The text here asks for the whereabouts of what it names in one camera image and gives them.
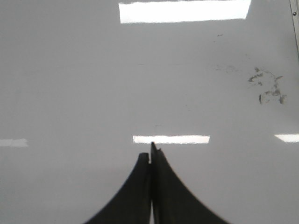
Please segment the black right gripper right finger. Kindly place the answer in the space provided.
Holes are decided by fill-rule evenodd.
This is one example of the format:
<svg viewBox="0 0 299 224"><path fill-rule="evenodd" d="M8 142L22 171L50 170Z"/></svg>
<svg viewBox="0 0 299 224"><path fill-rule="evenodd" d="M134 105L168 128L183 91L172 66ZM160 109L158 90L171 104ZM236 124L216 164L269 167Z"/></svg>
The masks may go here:
<svg viewBox="0 0 299 224"><path fill-rule="evenodd" d="M163 151L151 143L151 196L156 224L226 224L182 183Z"/></svg>

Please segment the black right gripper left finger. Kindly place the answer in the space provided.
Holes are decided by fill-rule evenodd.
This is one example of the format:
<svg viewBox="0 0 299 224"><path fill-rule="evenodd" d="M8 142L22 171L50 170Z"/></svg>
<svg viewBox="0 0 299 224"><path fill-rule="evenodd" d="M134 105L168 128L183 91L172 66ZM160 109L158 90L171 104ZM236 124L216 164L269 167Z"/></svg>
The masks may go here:
<svg viewBox="0 0 299 224"><path fill-rule="evenodd" d="M87 224L148 224L151 213L149 154L140 153L114 197Z"/></svg>

